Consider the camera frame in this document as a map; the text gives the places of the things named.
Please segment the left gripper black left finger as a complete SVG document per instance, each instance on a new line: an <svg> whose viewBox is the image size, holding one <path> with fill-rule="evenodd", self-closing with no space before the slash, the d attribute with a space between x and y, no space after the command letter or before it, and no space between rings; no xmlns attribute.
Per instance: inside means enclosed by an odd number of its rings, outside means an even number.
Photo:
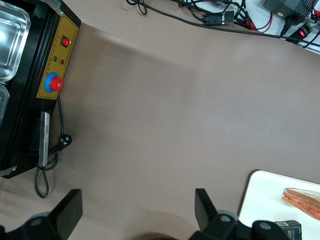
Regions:
<svg viewBox="0 0 320 240"><path fill-rule="evenodd" d="M72 189L51 212L35 215L9 232L1 226L0 238L2 240L67 240L82 216L82 190Z"/></svg>

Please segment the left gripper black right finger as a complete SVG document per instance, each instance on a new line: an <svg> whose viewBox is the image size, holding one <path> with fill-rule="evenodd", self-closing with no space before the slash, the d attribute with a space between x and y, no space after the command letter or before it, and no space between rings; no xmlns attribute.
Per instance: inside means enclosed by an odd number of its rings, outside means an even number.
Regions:
<svg viewBox="0 0 320 240"><path fill-rule="evenodd" d="M274 222L257 220L251 227L244 225L228 211L217 211L203 188L194 195L194 213L199 230L192 240L286 240L288 237Z"/></svg>

